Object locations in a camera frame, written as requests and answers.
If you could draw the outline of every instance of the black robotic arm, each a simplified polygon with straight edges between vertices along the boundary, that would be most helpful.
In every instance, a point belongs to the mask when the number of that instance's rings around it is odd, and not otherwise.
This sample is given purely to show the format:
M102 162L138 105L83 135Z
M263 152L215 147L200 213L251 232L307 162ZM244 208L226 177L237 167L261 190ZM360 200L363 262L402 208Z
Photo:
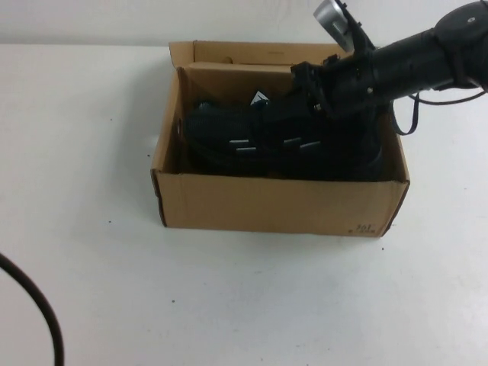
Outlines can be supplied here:
M331 2L338 8L324 6ZM321 8L340 9L344 14L345 32L353 35L355 53L344 59L330 57L322 66L301 63L292 73L295 83L309 91L330 118L344 118L429 89L488 90L488 2L462 6L434 28L378 49L345 4L325 0ZM330 29L326 21L320 23ZM339 44L347 44L343 35L330 33Z

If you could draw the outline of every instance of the metal part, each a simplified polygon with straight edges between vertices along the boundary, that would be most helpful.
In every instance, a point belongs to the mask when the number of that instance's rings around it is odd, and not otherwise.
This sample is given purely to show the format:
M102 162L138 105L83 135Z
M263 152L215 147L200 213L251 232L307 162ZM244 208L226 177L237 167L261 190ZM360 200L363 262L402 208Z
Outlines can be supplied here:
M336 0L324 0L313 16L345 52L354 50L352 32Z

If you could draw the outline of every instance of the box flap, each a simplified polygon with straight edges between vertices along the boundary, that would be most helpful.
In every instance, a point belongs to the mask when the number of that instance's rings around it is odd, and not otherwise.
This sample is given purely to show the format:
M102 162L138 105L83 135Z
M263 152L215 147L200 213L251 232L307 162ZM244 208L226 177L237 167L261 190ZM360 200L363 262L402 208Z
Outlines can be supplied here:
M320 64L330 55L345 55L340 46L321 43L194 41L170 43L169 49L175 67L193 62L290 66L308 61Z
M169 53L175 68L193 63L195 61L194 42L170 42Z

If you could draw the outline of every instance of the open cardboard box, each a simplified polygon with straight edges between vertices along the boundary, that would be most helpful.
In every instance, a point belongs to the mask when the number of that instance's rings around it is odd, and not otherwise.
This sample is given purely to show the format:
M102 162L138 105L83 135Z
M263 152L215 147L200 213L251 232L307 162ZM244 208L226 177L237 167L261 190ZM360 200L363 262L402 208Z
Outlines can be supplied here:
M196 101L249 104L257 90L276 98L292 85L290 66L319 64L336 45L181 42L170 44L175 74L151 176L165 226L379 237L406 196L409 174L390 116L380 119L379 182L243 178L195 171L178 125Z

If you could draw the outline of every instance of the white surface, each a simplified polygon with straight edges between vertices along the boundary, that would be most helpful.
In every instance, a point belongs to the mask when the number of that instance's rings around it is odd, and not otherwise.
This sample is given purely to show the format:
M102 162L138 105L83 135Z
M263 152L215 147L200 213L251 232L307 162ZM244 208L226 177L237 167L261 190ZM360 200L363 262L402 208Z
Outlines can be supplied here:
M0 42L166 45L171 40L329 42L322 0L2 0ZM348 0L376 44L434 25L475 0Z
M67 365L488 363L486 98L422 107L382 240L167 230L147 156L167 49L2 46L0 62L0 251L50 299ZM2 274L0 324L2 365L51 365Z

